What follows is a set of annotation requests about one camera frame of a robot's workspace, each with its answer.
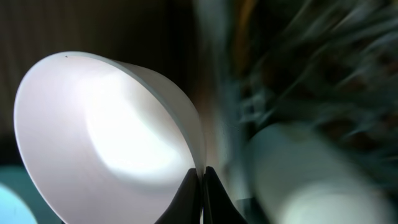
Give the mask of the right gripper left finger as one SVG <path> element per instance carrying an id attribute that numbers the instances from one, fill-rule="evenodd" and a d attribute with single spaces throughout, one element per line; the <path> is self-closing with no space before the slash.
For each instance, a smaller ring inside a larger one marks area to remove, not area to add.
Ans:
<path id="1" fill-rule="evenodd" d="M 199 224 L 201 186 L 196 169 L 189 169 L 172 202 L 155 224 Z"/>

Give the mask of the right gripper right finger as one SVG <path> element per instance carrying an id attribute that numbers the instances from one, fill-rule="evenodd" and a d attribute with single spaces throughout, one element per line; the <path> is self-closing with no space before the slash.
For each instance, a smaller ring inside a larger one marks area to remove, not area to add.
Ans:
<path id="1" fill-rule="evenodd" d="M 203 223 L 247 224 L 226 193 L 214 168 L 207 166 L 203 178 Z"/>

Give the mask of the pink bowl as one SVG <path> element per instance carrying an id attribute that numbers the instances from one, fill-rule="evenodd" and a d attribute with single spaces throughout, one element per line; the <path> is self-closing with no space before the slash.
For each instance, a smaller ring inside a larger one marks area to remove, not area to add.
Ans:
<path id="1" fill-rule="evenodd" d="M 167 77 L 86 52 L 23 77 L 14 131 L 34 185 L 65 223 L 154 223 L 206 147 L 189 97 Z"/>

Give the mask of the blue bowl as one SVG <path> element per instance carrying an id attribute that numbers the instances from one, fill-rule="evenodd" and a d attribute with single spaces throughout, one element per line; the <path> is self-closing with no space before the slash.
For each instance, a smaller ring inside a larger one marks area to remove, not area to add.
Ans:
<path id="1" fill-rule="evenodd" d="M 62 224 L 47 205 L 27 171 L 1 167 L 1 224 Z"/>

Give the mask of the white cup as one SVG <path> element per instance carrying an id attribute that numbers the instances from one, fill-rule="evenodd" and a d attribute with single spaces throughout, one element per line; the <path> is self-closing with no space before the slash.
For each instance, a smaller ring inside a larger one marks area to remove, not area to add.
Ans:
<path id="1" fill-rule="evenodd" d="M 254 195 L 271 223 L 397 223 L 370 177 L 303 124 L 272 124 L 246 149 Z"/>

